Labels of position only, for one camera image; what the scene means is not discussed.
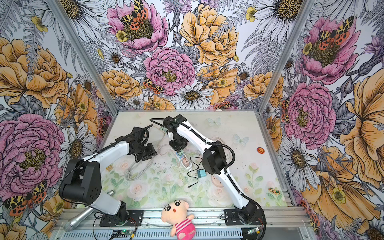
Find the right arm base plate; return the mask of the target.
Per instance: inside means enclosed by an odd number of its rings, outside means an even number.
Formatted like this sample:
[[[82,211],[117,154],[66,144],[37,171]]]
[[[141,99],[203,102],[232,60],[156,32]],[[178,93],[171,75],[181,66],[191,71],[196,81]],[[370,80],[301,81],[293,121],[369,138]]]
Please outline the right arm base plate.
[[[264,217],[260,209],[257,209],[254,215],[248,222],[245,222],[239,217],[240,210],[238,209],[224,209],[224,220],[227,226],[261,226],[264,225]]]

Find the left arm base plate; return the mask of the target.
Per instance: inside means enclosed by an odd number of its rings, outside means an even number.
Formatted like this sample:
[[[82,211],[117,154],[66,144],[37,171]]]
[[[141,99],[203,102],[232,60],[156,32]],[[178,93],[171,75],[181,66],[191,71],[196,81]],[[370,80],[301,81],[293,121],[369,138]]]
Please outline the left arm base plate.
[[[101,218],[101,227],[140,227],[144,218],[144,210],[127,210],[123,217],[118,215],[104,215]]]

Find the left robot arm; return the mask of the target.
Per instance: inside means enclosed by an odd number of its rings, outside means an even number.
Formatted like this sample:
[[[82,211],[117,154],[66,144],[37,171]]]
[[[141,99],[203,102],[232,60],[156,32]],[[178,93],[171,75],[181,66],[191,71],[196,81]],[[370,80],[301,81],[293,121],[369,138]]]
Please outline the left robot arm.
[[[124,224],[128,220],[126,204],[102,190],[102,171],[124,156],[132,156],[137,163],[156,156],[154,146],[148,142],[151,127],[134,127],[130,134],[118,137],[95,154],[70,160],[59,188],[60,197],[98,210],[119,225]]]

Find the teal adapter with black cable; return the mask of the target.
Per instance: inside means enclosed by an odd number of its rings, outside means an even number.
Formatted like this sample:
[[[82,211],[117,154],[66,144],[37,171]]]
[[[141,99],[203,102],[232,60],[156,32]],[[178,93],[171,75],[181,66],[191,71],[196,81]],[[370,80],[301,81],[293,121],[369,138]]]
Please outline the teal adapter with black cable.
[[[198,178],[204,178],[204,177],[207,176],[207,173],[206,173],[205,170],[200,170],[200,169],[198,169],[198,170],[197,170],[197,175],[198,175]]]

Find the pink plug adapter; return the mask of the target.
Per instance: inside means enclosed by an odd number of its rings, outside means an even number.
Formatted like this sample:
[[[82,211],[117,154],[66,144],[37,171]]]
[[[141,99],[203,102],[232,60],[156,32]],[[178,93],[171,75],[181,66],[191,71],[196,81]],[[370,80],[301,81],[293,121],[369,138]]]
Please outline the pink plug adapter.
[[[191,166],[191,162],[187,158],[183,158],[183,165],[186,168],[189,168]]]

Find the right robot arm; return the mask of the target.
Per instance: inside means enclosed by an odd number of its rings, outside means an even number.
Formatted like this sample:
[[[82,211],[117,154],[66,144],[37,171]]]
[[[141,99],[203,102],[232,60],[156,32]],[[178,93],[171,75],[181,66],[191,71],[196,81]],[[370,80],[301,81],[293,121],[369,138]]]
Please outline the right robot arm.
[[[167,129],[170,136],[170,146],[176,152],[183,150],[188,144],[192,144],[202,155],[202,165],[207,173],[219,179],[232,200],[235,209],[238,210],[242,223],[250,225],[254,220],[261,220],[261,224],[267,225],[263,208],[255,200],[247,196],[233,177],[230,166],[235,163],[236,154],[232,148],[213,141],[198,132],[188,121],[178,115],[170,116],[162,121],[160,126]]]

